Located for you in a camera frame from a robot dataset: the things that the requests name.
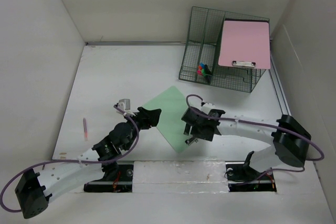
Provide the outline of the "green clipboard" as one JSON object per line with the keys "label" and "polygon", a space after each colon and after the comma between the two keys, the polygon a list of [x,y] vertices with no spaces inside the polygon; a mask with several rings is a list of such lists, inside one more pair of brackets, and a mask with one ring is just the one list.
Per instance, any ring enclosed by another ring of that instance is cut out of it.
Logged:
{"label": "green clipboard", "polygon": [[187,149],[184,135],[185,122],[181,120],[188,109],[185,96],[175,86],[171,86],[143,105],[147,110],[161,109],[159,123],[156,128],[170,146],[181,153]]}

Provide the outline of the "pink clipboard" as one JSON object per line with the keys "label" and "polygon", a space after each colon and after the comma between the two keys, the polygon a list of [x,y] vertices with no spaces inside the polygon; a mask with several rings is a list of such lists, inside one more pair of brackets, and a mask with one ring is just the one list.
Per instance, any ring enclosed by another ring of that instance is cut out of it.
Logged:
{"label": "pink clipboard", "polygon": [[267,21],[226,19],[223,22],[218,65],[270,69],[270,36]]}

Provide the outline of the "black clipboard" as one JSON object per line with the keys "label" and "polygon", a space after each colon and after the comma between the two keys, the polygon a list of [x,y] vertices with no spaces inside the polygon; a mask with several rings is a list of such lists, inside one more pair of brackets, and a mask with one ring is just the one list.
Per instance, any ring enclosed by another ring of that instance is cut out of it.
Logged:
{"label": "black clipboard", "polygon": [[269,23],[269,20],[260,20],[260,19],[233,19],[233,18],[224,18],[224,21],[235,21],[235,22],[264,22],[264,23]]}

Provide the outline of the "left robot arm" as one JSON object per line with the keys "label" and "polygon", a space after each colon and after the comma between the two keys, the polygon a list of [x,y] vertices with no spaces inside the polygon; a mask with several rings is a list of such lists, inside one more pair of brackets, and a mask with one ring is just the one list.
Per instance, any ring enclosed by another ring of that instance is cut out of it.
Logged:
{"label": "left robot arm", "polygon": [[139,132],[156,127],[161,109],[123,112],[125,122],[118,123],[99,143],[77,157],[75,161],[35,172],[23,172],[15,188],[20,210],[30,219],[47,209],[61,195],[88,182],[104,178],[112,180],[118,173],[117,160],[125,157],[139,140]]}

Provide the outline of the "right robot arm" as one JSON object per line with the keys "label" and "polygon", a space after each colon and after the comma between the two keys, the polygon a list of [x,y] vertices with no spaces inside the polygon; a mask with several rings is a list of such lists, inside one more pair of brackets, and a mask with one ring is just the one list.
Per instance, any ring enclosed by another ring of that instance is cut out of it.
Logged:
{"label": "right robot arm", "polygon": [[244,116],[228,115],[212,104],[189,107],[182,116],[187,144],[197,140],[211,142],[214,136],[244,137],[265,143],[259,151],[250,149],[243,161],[227,165],[226,177],[234,182],[249,182],[265,176],[279,165],[290,166],[291,172],[304,170],[310,134],[290,115],[264,121]]}

